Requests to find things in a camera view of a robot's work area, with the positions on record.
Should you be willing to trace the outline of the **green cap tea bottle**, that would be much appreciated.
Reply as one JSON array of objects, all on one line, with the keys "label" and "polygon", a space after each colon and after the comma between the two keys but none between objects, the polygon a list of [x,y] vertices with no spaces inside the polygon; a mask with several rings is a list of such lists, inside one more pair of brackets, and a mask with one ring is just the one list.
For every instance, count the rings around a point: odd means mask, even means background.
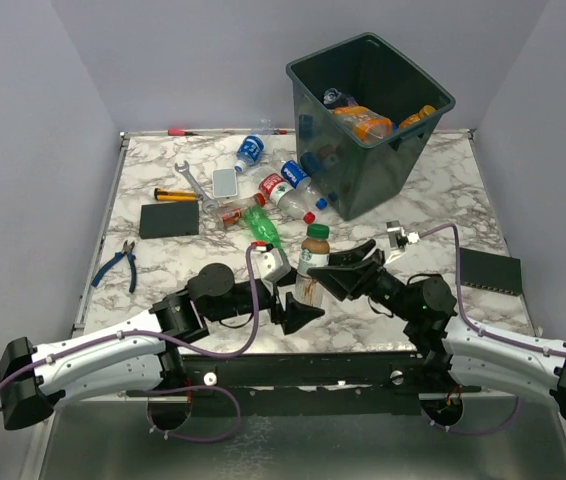
[{"label": "green cap tea bottle", "polygon": [[327,225],[313,223],[307,227],[306,238],[301,243],[295,282],[295,299],[308,306],[320,308],[323,287],[309,276],[308,270],[325,267],[329,263],[330,229]]}]

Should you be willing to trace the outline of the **green plastic bottle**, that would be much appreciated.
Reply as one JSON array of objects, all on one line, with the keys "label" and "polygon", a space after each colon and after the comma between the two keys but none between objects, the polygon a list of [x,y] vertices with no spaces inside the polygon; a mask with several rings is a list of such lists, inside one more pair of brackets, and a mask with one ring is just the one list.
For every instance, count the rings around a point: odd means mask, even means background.
[{"label": "green plastic bottle", "polygon": [[261,206],[254,205],[247,208],[243,213],[243,220],[257,241],[282,249],[278,231]]}]

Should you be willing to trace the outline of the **red label water bottle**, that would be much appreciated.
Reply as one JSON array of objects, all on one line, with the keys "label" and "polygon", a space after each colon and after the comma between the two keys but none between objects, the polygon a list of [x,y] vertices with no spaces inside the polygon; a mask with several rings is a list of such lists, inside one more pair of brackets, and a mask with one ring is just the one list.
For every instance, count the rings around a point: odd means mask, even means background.
[{"label": "red label water bottle", "polygon": [[277,173],[270,173],[259,183],[260,192],[284,214],[305,224],[312,224],[315,215],[292,185]]}]

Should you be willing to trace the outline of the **red cap bottle small label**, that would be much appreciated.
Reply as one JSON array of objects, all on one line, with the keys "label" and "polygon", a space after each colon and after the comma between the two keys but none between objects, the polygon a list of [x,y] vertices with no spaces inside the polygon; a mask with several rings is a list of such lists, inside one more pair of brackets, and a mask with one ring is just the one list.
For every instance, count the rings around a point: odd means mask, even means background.
[{"label": "red cap bottle small label", "polygon": [[265,203],[266,199],[263,194],[256,193],[245,199],[219,205],[211,210],[210,215],[215,220],[218,228],[226,229],[236,224],[249,208],[256,205],[263,207]]}]

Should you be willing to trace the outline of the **large orange label bottle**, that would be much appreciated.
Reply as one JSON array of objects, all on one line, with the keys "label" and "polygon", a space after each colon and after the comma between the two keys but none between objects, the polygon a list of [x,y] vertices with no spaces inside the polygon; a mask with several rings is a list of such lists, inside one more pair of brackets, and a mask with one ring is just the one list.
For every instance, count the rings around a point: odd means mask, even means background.
[{"label": "large orange label bottle", "polygon": [[364,106],[353,105],[335,108],[332,115],[363,143],[372,144],[394,132],[393,122]]}]

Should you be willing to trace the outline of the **orange juice bottle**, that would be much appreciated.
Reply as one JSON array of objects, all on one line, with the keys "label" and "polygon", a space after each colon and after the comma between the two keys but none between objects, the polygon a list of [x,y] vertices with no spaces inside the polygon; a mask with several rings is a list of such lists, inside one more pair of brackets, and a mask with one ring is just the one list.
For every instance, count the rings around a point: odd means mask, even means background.
[{"label": "orange juice bottle", "polygon": [[399,129],[405,129],[408,128],[416,123],[418,123],[419,121],[425,119],[426,117],[434,114],[436,112],[436,108],[433,107],[432,105],[426,104],[424,105],[420,110],[418,110],[417,112],[409,115],[408,117],[406,117],[399,125],[398,128]]}]

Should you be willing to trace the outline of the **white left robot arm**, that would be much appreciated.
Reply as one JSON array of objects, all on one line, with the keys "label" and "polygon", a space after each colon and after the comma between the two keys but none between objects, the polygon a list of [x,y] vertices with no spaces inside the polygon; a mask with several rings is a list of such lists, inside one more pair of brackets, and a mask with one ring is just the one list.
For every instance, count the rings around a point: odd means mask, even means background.
[{"label": "white left robot arm", "polygon": [[8,431],[49,418],[56,409],[84,398],[117,391],[169,395],[187,383],[180,349],[199,352],[209,322],[261,311],[284,334],[292,334],[324,310],[280,298],[276,287],[251,278],[238,283],[229,266],[212,263],[185,288],[148,310],[93,334],[47,344],[10,341],[0,359],[0,414]]}]

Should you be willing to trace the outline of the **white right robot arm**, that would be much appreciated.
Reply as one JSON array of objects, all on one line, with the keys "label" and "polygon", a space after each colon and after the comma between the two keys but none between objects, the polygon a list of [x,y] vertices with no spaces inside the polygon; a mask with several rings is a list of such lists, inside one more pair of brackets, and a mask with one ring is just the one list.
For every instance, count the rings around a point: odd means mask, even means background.
[{"label": "white right robot arm", "polygon": [[444,391],[455,383],[554,403],[566,421],[566,341],[470,320],[441,275],[402,282],[385,268],[380,250],[358,263],[311,268],[308,274],[340,301],[366,296],[403,320],[405,335],[430,359],[422,367],[430,389]]}]

